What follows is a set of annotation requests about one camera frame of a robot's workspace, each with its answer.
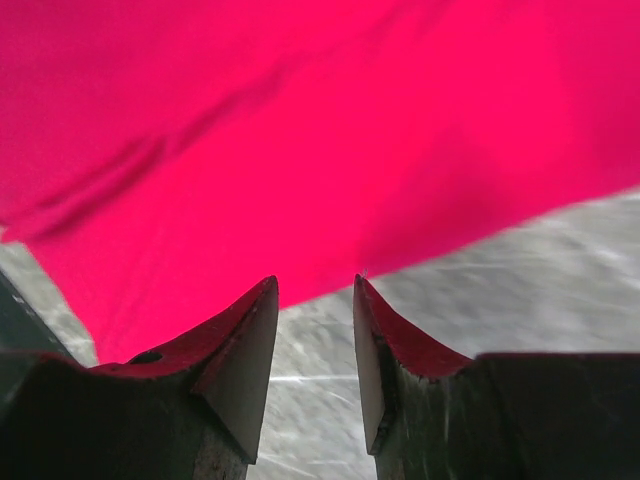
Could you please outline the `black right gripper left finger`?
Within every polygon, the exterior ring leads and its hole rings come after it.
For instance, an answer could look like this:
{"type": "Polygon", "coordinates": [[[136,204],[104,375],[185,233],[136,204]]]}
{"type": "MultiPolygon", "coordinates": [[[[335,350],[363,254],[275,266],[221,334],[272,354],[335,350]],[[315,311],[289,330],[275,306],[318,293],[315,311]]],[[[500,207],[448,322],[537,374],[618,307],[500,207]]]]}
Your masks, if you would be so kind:
{"type": "Polygon", "coordinates": [[[258,457],[278,322],[267,277],[126,363],[1,355],[5,479],[242,479],[258,457]]]}

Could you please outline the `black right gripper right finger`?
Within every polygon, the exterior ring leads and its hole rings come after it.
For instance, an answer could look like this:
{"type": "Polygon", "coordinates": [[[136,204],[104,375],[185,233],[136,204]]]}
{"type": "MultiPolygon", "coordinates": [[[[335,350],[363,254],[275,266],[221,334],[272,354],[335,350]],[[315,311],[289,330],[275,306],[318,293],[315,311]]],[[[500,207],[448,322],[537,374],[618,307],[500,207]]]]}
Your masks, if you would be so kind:
{"type": "Polygon", "coordinates": [[[468,358],[362,277],[353,322],[366,449],[381,479],[635,479],[635,353],[468,358]]]}

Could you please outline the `red t-shirt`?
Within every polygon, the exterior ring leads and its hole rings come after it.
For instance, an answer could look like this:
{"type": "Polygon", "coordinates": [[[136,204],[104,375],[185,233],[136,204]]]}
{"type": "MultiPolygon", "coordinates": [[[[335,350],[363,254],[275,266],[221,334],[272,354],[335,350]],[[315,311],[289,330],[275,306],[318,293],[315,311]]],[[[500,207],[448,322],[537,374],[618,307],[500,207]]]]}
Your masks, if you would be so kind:
{"type": "Polygon", "coordinates": [[[5,1],[1,227],[123,362],[639,181],[635,1],[5,1]]]}

